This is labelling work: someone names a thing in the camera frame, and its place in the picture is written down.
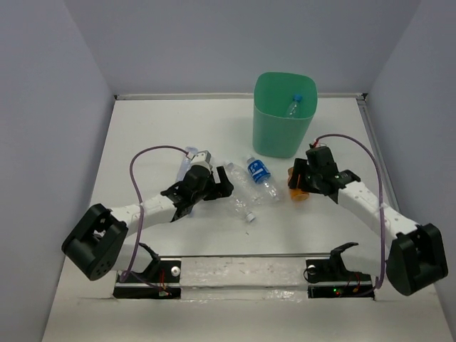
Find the small orange juice bottle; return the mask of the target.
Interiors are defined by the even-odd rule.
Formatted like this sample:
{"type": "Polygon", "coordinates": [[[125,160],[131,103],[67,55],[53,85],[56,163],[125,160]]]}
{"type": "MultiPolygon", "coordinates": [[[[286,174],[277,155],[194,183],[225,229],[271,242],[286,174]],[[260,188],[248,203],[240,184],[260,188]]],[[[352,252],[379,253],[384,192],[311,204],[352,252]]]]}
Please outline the small orange juice bottle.
{"type": "MultiPolygon", "coordinates": [[[[294,168],[293,167],[290,167],[288,169],[288,179],[287,179],[287,182],[289,182],[291,180],[291,176],[293,174],[293,170],[294,168]]],[[[289,195],[290,195],[290,198],[293,202],[303,202],[305,200],[307,200],[309,197],[310,197],[310,194],[308,192],[304,192],[303,190],[300,190],[300,189],[291,189],[289,188],[288,189],[289,191],[289,195]]]]}

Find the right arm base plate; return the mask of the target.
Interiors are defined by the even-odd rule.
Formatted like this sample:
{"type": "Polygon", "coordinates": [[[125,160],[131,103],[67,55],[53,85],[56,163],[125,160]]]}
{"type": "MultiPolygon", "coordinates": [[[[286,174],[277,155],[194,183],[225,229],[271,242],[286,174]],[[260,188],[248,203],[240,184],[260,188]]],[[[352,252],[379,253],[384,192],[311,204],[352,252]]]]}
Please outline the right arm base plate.
{"type": "Polygon", "coordinates": [[[356,242],[348,242],[332,249],[326,258],[306,260],[303,277],[310,299],[375,298],[371,276],[347,270],[342,260],[347,249],[357,246],[356,242]]]}

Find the clear ribbed bottle white cap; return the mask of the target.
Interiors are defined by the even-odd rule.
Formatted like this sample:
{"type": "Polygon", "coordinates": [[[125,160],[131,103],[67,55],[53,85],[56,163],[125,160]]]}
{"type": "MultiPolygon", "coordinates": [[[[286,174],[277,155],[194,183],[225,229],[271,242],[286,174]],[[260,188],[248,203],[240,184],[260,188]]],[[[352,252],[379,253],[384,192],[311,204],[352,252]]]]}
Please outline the clear ribbed bottle white cap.
{"type": "Polygon", "coordinates": [[[231,195],[229,197],[229,209],[246,223],[251,223],[256,219],[256,215],[251,211],[247,201],[240,195],[231,195]]]}

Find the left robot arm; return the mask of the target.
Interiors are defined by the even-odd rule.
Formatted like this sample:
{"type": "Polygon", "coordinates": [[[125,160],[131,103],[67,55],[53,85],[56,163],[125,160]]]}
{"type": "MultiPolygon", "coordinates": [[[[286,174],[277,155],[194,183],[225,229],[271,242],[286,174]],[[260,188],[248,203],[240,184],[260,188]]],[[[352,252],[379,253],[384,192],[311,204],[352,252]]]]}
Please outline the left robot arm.
{"type": "Polygon", "coordinates": [[[130,235],[156,224],[175,222],[187,216],[200,201],[230,197],[234,190],[223,167],[213,172],[194,165],[184,179],[159,195],[129,206],[108,209],[94,204],[85,212],[62,243],[62,252],[91,280],[109,271],[130,270],[141,281],[154,279],[160,270],[160,257],[148,245],[124,243],[130,235]]]}

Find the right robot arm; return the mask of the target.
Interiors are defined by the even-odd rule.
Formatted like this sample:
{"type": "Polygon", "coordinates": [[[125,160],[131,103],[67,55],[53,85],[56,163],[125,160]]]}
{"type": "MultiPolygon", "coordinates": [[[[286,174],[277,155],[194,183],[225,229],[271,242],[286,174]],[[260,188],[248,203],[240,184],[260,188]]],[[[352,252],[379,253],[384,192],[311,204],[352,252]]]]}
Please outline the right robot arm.
{"type": "Polygon", "coordinates": [[[288,186],[291,190],[329,197],[380,237],[378,266],[343,255],[353,247],[352,242],[333,249],[328,261],[333,278],[344,279],[352,272],[379,271],[398,293],[410,296],[448,275],[440,230],[433,224],[421,225],[408,219],[385,204],[381,193],[373,194],[357,174],[340,171],[328,147],[311,148],[306,151],[306,158],[296,158],[288,186]]]}

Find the blue-cap blue-label water bottle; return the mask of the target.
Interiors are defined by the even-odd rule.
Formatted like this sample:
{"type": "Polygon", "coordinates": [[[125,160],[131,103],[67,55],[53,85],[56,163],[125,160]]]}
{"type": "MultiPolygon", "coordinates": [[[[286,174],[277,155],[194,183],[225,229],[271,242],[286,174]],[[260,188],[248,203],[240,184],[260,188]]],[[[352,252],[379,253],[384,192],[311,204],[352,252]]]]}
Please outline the blue-cap blue-label water bottle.
{"type": "Polygon", "coordinates": [[[303,96],[301,94],[293,95],[292,101],[285,112],[286,118],[297,118],[299,116],[300,104],[302,100],[303,96]]]}

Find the white-cap blue-label drink bottle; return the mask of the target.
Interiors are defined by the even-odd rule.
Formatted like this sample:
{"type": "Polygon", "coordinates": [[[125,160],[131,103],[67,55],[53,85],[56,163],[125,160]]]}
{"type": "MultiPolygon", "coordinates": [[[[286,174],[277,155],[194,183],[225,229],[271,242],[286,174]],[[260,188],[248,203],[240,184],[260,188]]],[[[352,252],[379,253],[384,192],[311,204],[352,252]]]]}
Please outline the white-cap blue-label drink bottle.
{"type": "Polygon", "coordinates": [[[278,202],[280,200],[279,189],[266,165],[260,159],[249,155],[246,157],[246,166],[249,176],[264,197],[270,202],[278,202]]]}

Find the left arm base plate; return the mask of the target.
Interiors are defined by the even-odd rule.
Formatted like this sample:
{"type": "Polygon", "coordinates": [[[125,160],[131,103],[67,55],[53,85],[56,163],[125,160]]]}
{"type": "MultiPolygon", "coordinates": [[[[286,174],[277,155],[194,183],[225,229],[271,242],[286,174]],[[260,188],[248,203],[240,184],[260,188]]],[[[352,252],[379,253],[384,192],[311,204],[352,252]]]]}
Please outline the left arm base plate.
{"type": "Polygon", "coordinates": [[[119,272],[115,279],[113,296],[116,299],[170,300],[181,297],[180,277],[182,260],[164,258],[143,273],[132,271],[126,280],[119,272]]]}

